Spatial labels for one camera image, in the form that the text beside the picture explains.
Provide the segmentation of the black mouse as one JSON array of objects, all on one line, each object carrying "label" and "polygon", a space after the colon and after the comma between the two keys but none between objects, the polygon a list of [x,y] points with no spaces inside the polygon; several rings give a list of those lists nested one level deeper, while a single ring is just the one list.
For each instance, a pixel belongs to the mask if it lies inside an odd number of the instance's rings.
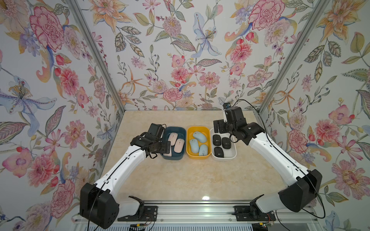
[{"label": "black mouse", "polygon": [[213,135],[213,145],[214,146],[221,146],[222,145],[222,138],[218,134]]},{"label": "black mouse", "polygon": [[216,158],[224,158],[224,152],[221,147],[215,147],[214,149],[214,156]]},{"label": "black mouse", "polygon": [[222,147],[226,150],[231,149],[231,140],[228,137],[222,138]]}]

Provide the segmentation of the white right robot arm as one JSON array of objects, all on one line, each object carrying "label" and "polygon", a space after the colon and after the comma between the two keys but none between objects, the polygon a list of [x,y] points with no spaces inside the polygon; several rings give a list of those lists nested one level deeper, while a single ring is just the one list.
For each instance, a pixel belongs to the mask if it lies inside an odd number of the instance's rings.
[{"label": "white right robot arm", "polygon": [[268,213],[279,209],[300,212],[313,201],[320,189],[322,174],[308,170],[272,142],[266,131],[257,123],[241,121],[237,127],[221,120],[214,121],[215,131],[235,136],[258,152],[279,173],[286,187],[277,193],[263,194],[250,202],[254,213]]}]

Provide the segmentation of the light blue mouse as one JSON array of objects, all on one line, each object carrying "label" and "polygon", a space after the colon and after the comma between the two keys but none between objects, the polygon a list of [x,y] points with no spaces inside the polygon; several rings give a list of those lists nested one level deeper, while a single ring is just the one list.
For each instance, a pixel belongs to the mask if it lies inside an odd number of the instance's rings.
[{"label": "light blue mouse", "polygon": [[208,146],[206,144],[202,144],[200,147],[199,147],[199,152],[198,152],[198,155],[200,157],[204,157],[204,156],[207,156],[209,153],[208,151]]},{"label": "light blue mouse", "polygon": [[198,154],[199,153],[199,144],[197,139],[191,139],[189,141],[190,144],[190,149],[193,154]]},{"label": "light blue mouse", "polygon": [[196,131],[193,133],[194,139],[198,140],[200,143],[206,143],[207,142],[207,137],[199,131]]}]

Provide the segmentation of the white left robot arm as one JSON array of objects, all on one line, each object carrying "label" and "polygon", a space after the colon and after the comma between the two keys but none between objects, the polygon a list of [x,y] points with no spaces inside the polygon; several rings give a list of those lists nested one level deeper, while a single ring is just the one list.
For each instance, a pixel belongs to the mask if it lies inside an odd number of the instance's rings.
[{"label": "white left robot arm", "polygon": [[144,201],[129,196],[119,202],[119,190],[147,157],[154,154],[168,154],[171,150],[169,141],[160,138],[133,138],[122,158],[95,183],[86,183],[80,193],[80,215],[102,229],[109,228],[118,218],[134,217],[140,219],[144,213]]}]

